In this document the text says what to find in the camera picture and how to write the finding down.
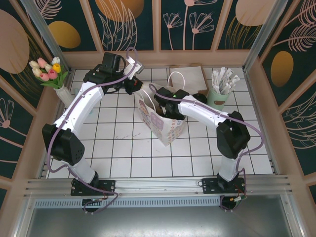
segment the green cup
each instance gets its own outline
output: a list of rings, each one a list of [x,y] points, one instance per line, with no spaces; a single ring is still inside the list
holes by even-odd
[[[209,91],[208,98],[207,98],[207,105],[215,108],[217,110],[222,110],[225,106],[225,102],[228,100],[231,93],[227,95],[218,94],[212,87]]]

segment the paper bag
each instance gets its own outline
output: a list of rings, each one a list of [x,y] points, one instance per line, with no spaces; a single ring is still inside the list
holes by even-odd
[[[186,126],[184,120],[164,118],[162,110],[159,109],[158,102],[154,99],[154,93],[149,89],[151,82],[143,83],[142,89],[135,92],[137,110],[142,121],[149,127],[154,135],[165,145],[168,146],[172,141],[179,137]]]

